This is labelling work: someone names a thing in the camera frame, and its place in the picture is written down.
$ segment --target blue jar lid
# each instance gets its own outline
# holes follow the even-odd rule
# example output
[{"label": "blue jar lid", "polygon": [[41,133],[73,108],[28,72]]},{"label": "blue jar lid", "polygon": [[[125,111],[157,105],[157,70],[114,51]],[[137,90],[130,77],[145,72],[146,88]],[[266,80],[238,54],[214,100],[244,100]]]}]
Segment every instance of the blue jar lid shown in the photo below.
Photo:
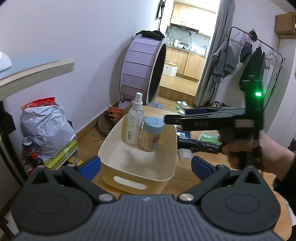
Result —
[{"label": "blue jar lid", "polygon": [[145,118],[143,130],[150,134],[156,135],[163,131],[164,125],[165,124],[162,119],[149,116]]}]

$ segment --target bottle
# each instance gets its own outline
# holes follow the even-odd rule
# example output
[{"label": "bottle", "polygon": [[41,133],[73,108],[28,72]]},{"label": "bottle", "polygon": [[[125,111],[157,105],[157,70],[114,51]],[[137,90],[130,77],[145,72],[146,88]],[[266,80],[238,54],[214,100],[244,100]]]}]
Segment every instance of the bottle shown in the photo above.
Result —
[{"label": "bottle", "polygon": [[126,142],[130,144],[137,144],[139,141],[140,128],[144,117],[142,97],[142,93],[137,92],[133,107],[128,112]]},{"label": "bottle", "polygon": [[33,167],[43,165],[43,160],[38,157],[38,154],[36,152],[32,153],[32,159],[33,159],[33,161],[32,161]]}]

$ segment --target clothes rack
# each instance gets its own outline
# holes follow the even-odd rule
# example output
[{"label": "clothes rack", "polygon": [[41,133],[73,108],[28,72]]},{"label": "clothes rack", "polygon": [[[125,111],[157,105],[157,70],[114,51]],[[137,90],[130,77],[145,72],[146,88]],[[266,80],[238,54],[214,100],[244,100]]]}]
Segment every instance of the clothes rack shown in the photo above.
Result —
[{"label": "clothes rack", "polygon": [[[229,46],[229,41],[230,41],[230,36],[231,36],[231,31],[232,31],[233,28],[235,28],[235,29],[237,29],[237,30],[239,30],[239,31],[241,31],[241,32],[243,32],[243,33],[245,33],[245,34],[249,34],[248,32],[246,32],[246,31],[244,31],[244,30],[242,30],[242,29],[240,29],[240,28],[238,28],[238,27],[231,27],[231,28],[230,28],[230,31],[229,31],[229,36],[228,36],[228,38],[227,38],[227,45],[226,45],[226,50],[225,50],[225,52],[227,52],[227,48],[228,48],[228,46]],[[281,53],[280,53],[279,51],[275,50],[274,48],[272,48],[271,46],[269,46],[268,44],[266,44],[266,43],[263,42],[262,40],[260,40],[260,39],[257,38],[257,41],[263,43],[264,45],[266,45],[266,46],[269,47],[270,49],[274,50],[275,52],[277,52],[277,53],[281,56],[281,65],[280,65],[280,67],[279,67],[279,71],[278,71],[278,73],[277,73],[277,75],[276,75],[276,80],[275,80],[274,85],[273,85],[273,87],[272,87],[272,89],[271,89],[271,92],[270,92],[270,95],[269,95],[269,97],[268,97],[268,100],[267,100],[267,102],[266,102],[266,104],[265,104],[265,107],[264,107],[264,109],[263,109],[263,111],[265,111],[265,109],[266,109],[266,107],[267,107],[267,104],[268,104],[268,102],[269,102],[269,100],[270,100],[270,98],[271,98],[271,96],[272,96],[272,94],[273,94],[273,92],[274,92],[274,89],[275,89],[275,86],[276,86],[276,82],[277,82],[277,80],[278,80],[279,73],[281,72],[281,69],[283,68],[283,61],[284,61],[285,58],[283,58],[283,56],[281,55]]]}]

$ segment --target human hand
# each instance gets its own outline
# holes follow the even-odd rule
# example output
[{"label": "human hand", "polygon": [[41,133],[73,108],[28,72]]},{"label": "human hand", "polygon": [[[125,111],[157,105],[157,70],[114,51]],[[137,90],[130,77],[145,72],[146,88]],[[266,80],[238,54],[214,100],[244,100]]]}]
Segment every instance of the human hand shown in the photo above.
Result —
[{"label": "human hand", "polygon": [[[295,154],[277,144],[264,132],[260,134],[259,144],[262,150],[263,170],[274,173],[280,180],[283,180],[294,161]],[[221,152],[228,155],[231,167],[237,169],[239,159],[232,156],[231,153],[239,151],[251,152],[255,147],[254,140],[236,139],[232,143],[223,146]]]}]

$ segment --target kitchen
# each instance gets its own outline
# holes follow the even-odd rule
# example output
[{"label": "kitchen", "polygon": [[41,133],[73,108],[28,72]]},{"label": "kitchen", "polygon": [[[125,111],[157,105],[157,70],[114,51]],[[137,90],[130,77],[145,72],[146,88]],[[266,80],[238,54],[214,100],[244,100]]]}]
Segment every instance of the kitchen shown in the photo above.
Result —
[{"label": "kitchen", "polygon": [[214,33],[218,8],[219,0],[179,0],[174,3],[165,35],[168,46],[165,62],[178,66],[176,76],[162,75],[159,97],[186,101],[192,106]]}]

